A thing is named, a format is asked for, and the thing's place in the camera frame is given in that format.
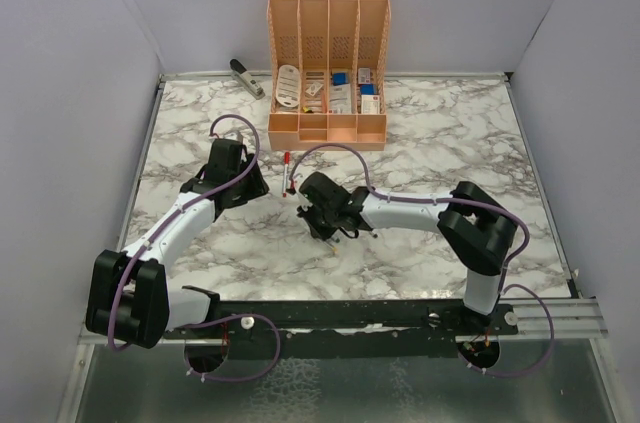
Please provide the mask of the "red marker pen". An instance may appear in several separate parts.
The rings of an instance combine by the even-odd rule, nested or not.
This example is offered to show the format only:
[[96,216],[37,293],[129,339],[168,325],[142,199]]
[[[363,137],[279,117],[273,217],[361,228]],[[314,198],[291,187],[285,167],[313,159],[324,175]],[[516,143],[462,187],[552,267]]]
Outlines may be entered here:
[[282,185],[281,185],[281,194],[283,198],[287,196],[287,190],[289,188],[289,165],[290,165],[290,152],[285,151],[283,156],[283,175],[282,175]]

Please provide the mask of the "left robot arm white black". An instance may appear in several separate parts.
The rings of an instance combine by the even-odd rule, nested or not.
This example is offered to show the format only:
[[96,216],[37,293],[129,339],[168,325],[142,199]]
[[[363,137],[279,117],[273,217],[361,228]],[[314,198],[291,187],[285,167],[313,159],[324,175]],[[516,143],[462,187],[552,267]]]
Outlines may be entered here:
[[169,211],[142,237],[95,260],[85,326],[142,348],[165,332],[188,326],[206,338],[220,328],[219,296],[194,286],[168,288],[167,270],[223,211],[269,192],[255,155],[245,144],[215,139],[208,162],[185,182]]

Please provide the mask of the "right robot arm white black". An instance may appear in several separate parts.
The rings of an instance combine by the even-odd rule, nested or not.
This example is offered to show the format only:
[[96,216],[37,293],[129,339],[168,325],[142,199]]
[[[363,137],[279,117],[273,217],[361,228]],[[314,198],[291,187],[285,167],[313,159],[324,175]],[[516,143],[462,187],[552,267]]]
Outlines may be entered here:
[[503,265],[517,223],[495,200],[471,182],[448,195],[426,197],[402,193],[374,194],[365,186],[348,191],[315,172],[297,190],[302,218],[315,239],[337,232],[354,239],[362,232],[408,229],[442,236],[467,268],[461,326],[481,334],[496,319]]

